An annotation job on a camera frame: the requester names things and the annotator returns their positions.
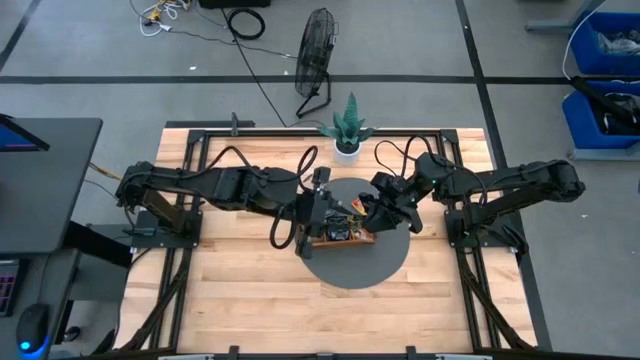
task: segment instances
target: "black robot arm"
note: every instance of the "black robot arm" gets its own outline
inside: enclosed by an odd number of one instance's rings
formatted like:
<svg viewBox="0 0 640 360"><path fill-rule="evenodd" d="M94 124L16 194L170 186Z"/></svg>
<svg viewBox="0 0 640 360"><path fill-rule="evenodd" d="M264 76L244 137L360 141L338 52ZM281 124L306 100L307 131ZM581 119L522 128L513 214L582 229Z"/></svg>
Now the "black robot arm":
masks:
<svg viewBox="0 0 640 360"><path fill-rule="evenodd" d="M118 206L130 212L136 206L144 207L158 219L159 227L179 237L187 237L196 230L198 215L172 205L160 192L198 196L225 211L248 211L273 217L271 244L283 249L295 238L298 255L310 257L308 237L321 236L326 211L345 212L331 193L323 190L329 181L329 168L315 169L313 189L302 184L300 176L313 163L317 147L309 148L303 155L297 173L281 168L250 166L237 149L228 149L236 151L247 166L214 167L227 149L206 169L198 172L156 167L148 162L130 166L115 193ZM303 167L309 154L312 154L311 160ZM303 189L302 193L297 192L298 186ZM290 221L291 231L283 243L277 244L274 237L280 220Z"/></svg>
<svg viewBox="0 0 640 360"><path fill-rule="evenodd" d="M528 165L474 173L457 166L442 156L424 153L415 161L415 171L409 178L377 173L371 184L380 191L379 198L360 194L367 209L363 226L378 232L395 229L403 221L418 233L422 222L417 203L433 192L433 199L443 204L463 201L464 228L490 225L505 215L540 201L570 202L585 189L575 168L566 161L534 162ZM493 201L487 193L514 190ZM472 203L469 196L481 193L480 201Z"/></svg>

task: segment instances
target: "fan stand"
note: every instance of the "fan stand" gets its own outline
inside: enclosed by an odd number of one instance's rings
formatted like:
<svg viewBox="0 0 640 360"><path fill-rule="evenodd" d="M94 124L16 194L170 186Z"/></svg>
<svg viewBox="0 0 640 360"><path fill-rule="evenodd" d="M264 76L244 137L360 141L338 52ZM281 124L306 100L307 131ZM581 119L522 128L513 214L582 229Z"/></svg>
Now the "fan stand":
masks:
<svg viewBox="0 0 640 360"><path fill-rule="evenodd" d="M309 96L307 96L307 100L305 100L302 105L300 105L300 107L298 108L298 111L296 111L296 115L298 116L298 119L301 119L303 116L312 113L316 110L322 109L323 107L329 105L329 103L331 102L331 77L329 76L329 73L325 71L324 73L324 77L327 79L327 101L325 101L323 104L320 104L314 108L311 108L307 111L302 111L302 109L307 105L307 103L309 103L309 100L311 100L314 96L318 96L320 94L318 94L318 92L313 92L312 94L310 94Z"/></svg>

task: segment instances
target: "white pot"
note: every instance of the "white pot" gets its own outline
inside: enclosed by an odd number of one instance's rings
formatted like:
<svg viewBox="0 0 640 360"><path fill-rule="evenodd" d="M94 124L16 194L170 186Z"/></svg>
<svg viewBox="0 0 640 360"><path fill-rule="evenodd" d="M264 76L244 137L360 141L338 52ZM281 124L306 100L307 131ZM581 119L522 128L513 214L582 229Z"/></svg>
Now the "white pot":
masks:
<svg viewBox="0 0 640 360"><path fill-rule="evenodd" d="M358 150L351 154L345 154L338 150L338 142L333 140L333 160L341 165L353 165L358 161L360 157L360 151L362 150L362 143L358 143Z"/></svg>

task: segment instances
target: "gray circular mat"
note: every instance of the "gray circular mat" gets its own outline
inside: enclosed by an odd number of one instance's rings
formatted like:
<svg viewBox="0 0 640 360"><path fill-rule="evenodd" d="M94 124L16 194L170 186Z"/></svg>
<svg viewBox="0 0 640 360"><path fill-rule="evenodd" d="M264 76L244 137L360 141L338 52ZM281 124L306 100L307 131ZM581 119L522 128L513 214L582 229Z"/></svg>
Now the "gray circular mat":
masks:
<svg viewBox="0 0 640 360"><path fill-rule="evenodd" d="M331 180L327 188L348 209L361 192L378 194L367 181L356 178ZM313 257L303 261L324 282L345 289L362 289L379 284L398 271L408 252L409 228L400 224L395 230L379 232L373 245L313 249Z"/></svg>

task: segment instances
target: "small wooden box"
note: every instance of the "small wooden box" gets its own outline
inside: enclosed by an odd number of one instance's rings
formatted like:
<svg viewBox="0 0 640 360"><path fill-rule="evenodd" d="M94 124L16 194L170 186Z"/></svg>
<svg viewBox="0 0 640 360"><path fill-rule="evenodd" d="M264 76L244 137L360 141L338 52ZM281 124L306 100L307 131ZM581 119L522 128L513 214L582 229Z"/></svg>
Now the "small wooden box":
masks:
<svg viewBox="0 0 640 360"><path fill-rule="evenodd" d="M359 231L361 234L359 237L342 241L329 241L329 239L327 238L327 234L324 234L321 238L314 238L311 242L311 246L314 249L319 249L357 245L372 245L376 243L376 234L372 234L365 229L360 229Z"/></svg>

